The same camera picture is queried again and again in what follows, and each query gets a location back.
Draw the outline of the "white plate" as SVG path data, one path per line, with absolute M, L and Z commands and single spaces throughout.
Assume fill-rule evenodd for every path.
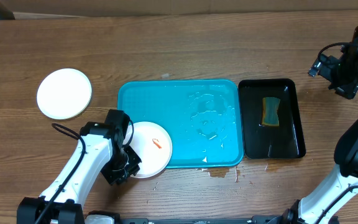
M 168 165 L 172 153 L 172 140 L 165 129 L 148 121 L 134 123 L 134 129 L 129 128 L 124 144 L 130 147 L 140 157 L 139 171 L 132 176 L 137 179 L 153 177 L 163 171 Z
M 92 98 L 92 93 L 91 82 L 83 72 L 74 68 L 63 68 L 50 73 L 42 80 L 37 90 L 37 97 L 39 95 L 90 95 Z

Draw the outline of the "green yellow scrub sponge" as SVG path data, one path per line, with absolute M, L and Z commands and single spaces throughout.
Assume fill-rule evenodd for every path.
M 265 97 L 262 99 L 262 126 L 278 127 L 280 125 L 278 118 L 278 108 L 280 99 L 276 97 Z

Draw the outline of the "lime green rimmed plate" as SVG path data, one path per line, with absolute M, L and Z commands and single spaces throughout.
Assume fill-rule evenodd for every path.
M 39 95 L 37 104 L 47 117 L 57 120 L 70 119 L 82 113 L 90 103 L 90 95 Z

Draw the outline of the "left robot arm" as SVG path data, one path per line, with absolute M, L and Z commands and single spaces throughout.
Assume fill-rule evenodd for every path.
M 53 128 L 78 141 L 61 173 L 37 198 L 26 197 L 17 208 L 16 222 L 36 223 L 121 223 L 117 213 L 83 207 L 99 174 L 108 184 L 121 184 L 136 175 L 140 157 L 125 139 L 134 123 L 122 110 L 109 110 L 102 123 L 88 122 L 80 132 L 54 123 Z

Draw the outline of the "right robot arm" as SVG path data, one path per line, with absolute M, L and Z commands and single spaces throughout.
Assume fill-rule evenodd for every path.
M 322 51 L 309 75 L 322 76 L 336 94 L 353 99 L 358 91 L 358 26 L 350 42 L 339 42 L 342 55 L 326 56 Z M 271 223 L 337 223 L 335 214 L 358 194 L 358 120 L 340 137 L 334 151 L 332 171 L 308 196 L 297 200 Z

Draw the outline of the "black rectangular tray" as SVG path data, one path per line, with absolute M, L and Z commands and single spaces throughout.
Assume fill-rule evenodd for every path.
M 288 78 L 238 85 L 244 154 L 249 159 L 297 159 L 306 154 L 295 83 Z M 262 126 L 262 99 L 280 99 L 278 127 Z

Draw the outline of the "teal plastic tray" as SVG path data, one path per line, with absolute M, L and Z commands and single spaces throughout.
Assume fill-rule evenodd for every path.
M 169 169 L 232 167 L 244 157 L 239 96 L 230 80 L 128 82 L 119 89 L 117 108 L 135 123 L 167 131 Z

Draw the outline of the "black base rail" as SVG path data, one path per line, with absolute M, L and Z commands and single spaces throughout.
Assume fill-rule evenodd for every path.
M 267 224 L 283 223 L 280 215 L 255 215 L 251 218 L 193 218 L 193 219 L 148 219 L 121 218 L 115 213 L 92 213 L 85 218 L 85 224 Z

